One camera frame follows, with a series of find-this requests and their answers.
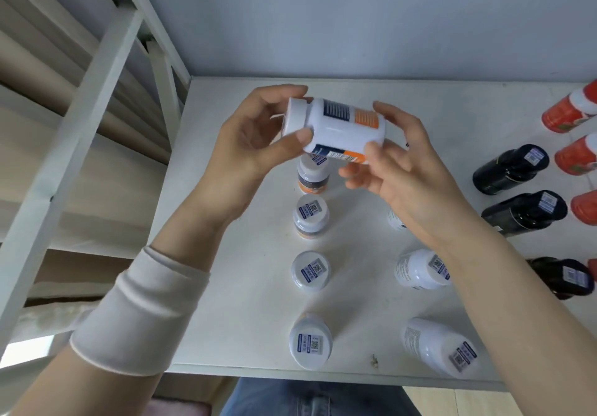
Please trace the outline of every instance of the red and white bottle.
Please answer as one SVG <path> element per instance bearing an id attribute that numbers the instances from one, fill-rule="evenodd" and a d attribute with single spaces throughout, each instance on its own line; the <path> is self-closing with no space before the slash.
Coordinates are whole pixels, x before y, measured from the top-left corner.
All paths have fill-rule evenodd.
<path id="1" fill-rule="evenodd" d="M 597 115 L 597 80 L 566 95 L 541 116 L 556 133 L 566 133 Z"/>
<path id="2" fill-rule="evenodd" d="M 584 175 L 597 169 L 597 133 L 587 134 L 556 152 L 555 162 L 571 175 Z"/>
<path id="3" fill-rule="evenodd" d="M 597 226 L 597 189 L 573 197 L 570 209 L 580 221 Z"/>

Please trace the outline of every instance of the person's right hand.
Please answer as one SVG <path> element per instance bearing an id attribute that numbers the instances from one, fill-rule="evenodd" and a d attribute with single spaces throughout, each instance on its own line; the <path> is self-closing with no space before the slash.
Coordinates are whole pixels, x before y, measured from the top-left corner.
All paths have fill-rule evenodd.
<path id="1" fill-rule="evenodd" d="M 373 109 L 404 131 L 409 148 L 390 140 L 383 148 L 369 142 L 368 165 L 350 163 L 339 170 L 347 188 L 379 194 L 413 234 L 435 250 L 483 223 L 431 146 L 421 120 L 387 103 L 374 102 Z"/>

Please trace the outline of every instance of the blue denim jeans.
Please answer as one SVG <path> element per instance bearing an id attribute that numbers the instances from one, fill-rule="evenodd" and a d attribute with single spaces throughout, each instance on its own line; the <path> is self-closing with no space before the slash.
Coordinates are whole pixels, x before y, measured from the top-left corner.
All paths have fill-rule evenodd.
<path id="1" fill-rule="evenodd" d="M 400 386 L 241 378 L 221 416 L 420 416 Z"/>

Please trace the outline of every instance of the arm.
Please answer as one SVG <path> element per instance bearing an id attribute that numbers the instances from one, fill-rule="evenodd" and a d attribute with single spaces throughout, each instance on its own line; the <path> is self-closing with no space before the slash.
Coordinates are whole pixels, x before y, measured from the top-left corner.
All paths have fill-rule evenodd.
<path id="1" fill-rule="evenodd" d="M 348 188 L 379 194 L 446 263 L 467 314 L 523 413 L 589 415 L 597 408 L 597 342 L 499 233 L 477 215 L 420 120 L 374 109 L 410 145 L 367 145 L 369 166 L 340 169 Z"/>
<path id="2" fill-rule="evenodd" d="M 302 129 L 270 145 L 282 126 L 276 114 L 285 112 L 288 98 L 302 97 L 306 92 L 306 86 L 290 84 L 262 87 L 241 103 L 222 126 L 201 181 L 166 222 L 151 249 L 209 272 L 226 228 L 243 214 L 265 175 L 274 166 L 299 156 L 310 142 L 311 131 Z M 171 289 L 160 290 L 170 299 L 177 297 Z M 101 311 L 109 296 L 95 312 Z M 118 320 L 102 323 L 114 337 L 125 331 Z M 184 331 L 188 317 L 175 323 Z M 142 349 L 144 345 L 132 347 Z M 11 415 L 138 415 L 160 377 L 161 373 L 131 376 L 105 370 L 90 364 L 69 346 L 40 374 Z"/>

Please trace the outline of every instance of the white tabletop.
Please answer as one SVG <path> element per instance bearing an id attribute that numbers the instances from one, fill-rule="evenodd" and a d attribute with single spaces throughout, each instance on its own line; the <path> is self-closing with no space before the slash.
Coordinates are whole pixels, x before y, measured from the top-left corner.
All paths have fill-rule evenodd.
<path id="1" fill-rule="evenodd" d="M 193 79 L 151 238 L 203 174 L 222 122 L 253 88 L 284 81 Z M 531 142 L 553 156 L 570 143 L 570 134 L 549 132 L 542 126 L 540 116 L 576 84 L 293 82 L 309 84 L 309 95 L 363 108 L 379 99 L 418 115 L 460 188 L 479 211 L 518 193 L 552 189 L 570 201 L 574 195 L 593 189 L 588 178 L 568 176 L 553 163 L 531 182 L 498 196 L 481 194 L 471 183 L 477 167 L 505 150 Z M 393 129 L 390 137 L 404 144 L 398 129 Z M 396 282 L 393 267 L 397 257 L 422 245 L 410 232 L 396 232 L 389 227 L 384 201 L 366 191 L 347 190 L 334 173 L 329 189 L 323 193 L 330 207 L 330 228 L 317 240 L 299 237 L 291 216 L 301 196 L 296 164 L 292 161 L 272 171 L 244 215 L 226 232 L 210 284 L 170 370 L 502 389 L 457 292 L 452 288 L 416 291 Z M 569 214 L 548 229 L 521 235 L 511 242 L 529 258 L 552 255 L 586 261 L 597 256 L 596 232 L 597 228 L 588 227 Z M 324 253 L 332 266 L 330 283 L 313 295 L 299 290 L 290 276 L 293 259 L 308 249 Z M 596 298 L 593 294 L 563 303 L 593 333 L 597 333 Z M 332 354 L 320 372 L 302 370 L 288 350 L 288 334 L 305 311 L 320 315 L 334 336 Z M 449 324 L 469 337 L 481 350 L 482 373 L 478 380 L 439 378 L 409 357 L 400 343 L 399 331 L 414 316 Z M 372 355 L 377 359 L 376 367 Z"/>

